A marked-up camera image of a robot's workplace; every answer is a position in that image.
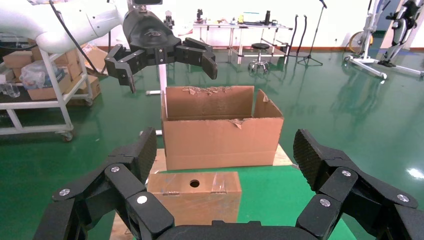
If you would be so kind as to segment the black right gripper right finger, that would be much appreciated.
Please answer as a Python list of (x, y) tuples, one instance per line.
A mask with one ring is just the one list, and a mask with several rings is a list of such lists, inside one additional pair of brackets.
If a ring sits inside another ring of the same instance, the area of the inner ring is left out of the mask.
[(315, 195), (296, 220), (318, 240), (330, 237), (342, 215), (377, 240), (421, 240), (424, 212), (410, 194), (362, 171), (342, 150), (297, 130), (293, 156)]

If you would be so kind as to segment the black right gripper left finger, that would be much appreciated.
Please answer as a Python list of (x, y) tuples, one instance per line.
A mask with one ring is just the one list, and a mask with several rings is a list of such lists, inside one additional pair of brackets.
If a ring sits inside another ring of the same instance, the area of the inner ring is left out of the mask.
[(156, 155), (156, 131), (148, 127), (136, 142), (115, 148), (99, 167), (55, 191), (34, 239), (86, 240), (114, 211), (136, 239), (157, 240), (174, 217), (145, 185)]

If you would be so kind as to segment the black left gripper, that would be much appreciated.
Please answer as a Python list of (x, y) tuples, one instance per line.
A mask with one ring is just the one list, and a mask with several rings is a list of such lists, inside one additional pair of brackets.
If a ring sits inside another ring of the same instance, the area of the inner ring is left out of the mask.
[(134, 74), (147, 66), (180, 62), (202, 67), (215, 80), (218, 66), (213, 48), (187, 37), (183, 42), (172, 30), (150, 11), (131, 10), (123, 20), (123, 32), (129, 48), (116, 44), (105, 57), (109, 76), (117, 78), (121, 86), (136, 92)]

